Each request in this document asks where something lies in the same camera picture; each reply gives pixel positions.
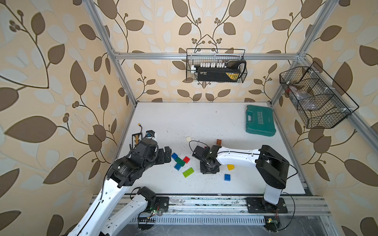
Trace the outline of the lime green lego brick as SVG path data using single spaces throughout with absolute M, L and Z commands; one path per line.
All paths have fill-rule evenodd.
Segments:
M 187 178 L 187 177 L 189 177 L 190 175 L 192 175 L 194 172 L 195 172 L 195 171 L 194 171 L 193 168 L 189 168 L 189 169 L 187 169 L 186 171 L 183 172 L 183 176 L 184 176 L 184 178 Z

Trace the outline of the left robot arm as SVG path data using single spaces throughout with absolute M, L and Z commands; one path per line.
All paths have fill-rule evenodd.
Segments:
M 101 191 L 69 235 L 116 236 L 142 212 L 152 211 L 156 205 L 156 194 L 147 187 L 141 187 L 126 206 L 112 214 L 135 181 L 154 165 L 171 162 L 171 155 L 170 147 L 160 148 L 154 138 L 143 138 L 126 156 L 110 166 Z

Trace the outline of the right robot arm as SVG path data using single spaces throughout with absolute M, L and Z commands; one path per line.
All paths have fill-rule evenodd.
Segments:
M 291 164 L 268 145 L 260 149 L 231 149 L 220 145 L 212 147 L 196 146 L 192 157 L 200 161 L 203 174 L 215 174 L 221 165 L 236 165 L 257 170 L 266 183 L 263 203 L 277 206 L 282 191 L 289 179 Z

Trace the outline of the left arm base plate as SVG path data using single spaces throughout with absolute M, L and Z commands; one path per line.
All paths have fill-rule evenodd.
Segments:
M 148 202 L 146 212 L 149 213 L 164 213 L 168 212 L 169 208 L 169 197 L 157 196 Z

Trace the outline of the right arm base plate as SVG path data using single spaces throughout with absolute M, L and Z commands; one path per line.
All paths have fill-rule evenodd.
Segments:
M 247 197 L 245 200 L 248 213 L 288 213 L 283 198 L 279 198 L 279 201 L 276 205 L 265 201 L 263 197 Z

